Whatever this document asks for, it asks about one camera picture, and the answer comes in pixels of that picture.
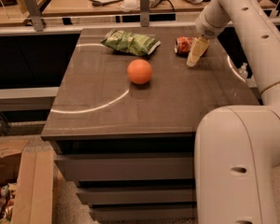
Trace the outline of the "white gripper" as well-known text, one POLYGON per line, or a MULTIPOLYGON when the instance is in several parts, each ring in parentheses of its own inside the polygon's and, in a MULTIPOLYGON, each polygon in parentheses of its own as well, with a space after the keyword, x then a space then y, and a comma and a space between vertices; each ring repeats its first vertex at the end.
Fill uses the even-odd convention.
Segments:
POLYGON ((195 37, 192 42, 187 59, 188 67, 194 67, 197 64, 209 47, 208 39, 218 37, 230 20, 228 13, 218 0, 211 0, 195 21, 200 37, 195 37))

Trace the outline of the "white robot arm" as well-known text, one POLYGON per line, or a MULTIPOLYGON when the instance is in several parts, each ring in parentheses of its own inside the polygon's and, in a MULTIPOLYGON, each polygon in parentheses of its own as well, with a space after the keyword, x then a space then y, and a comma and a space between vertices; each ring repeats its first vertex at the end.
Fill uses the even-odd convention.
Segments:
POLYGON ((201 120, 194 146, 199 224, 277 224, 271 171, 280 165, 280 32, 259 2, 212 0, 196 20, 206 38, 233 25, 262 100, 201 120))

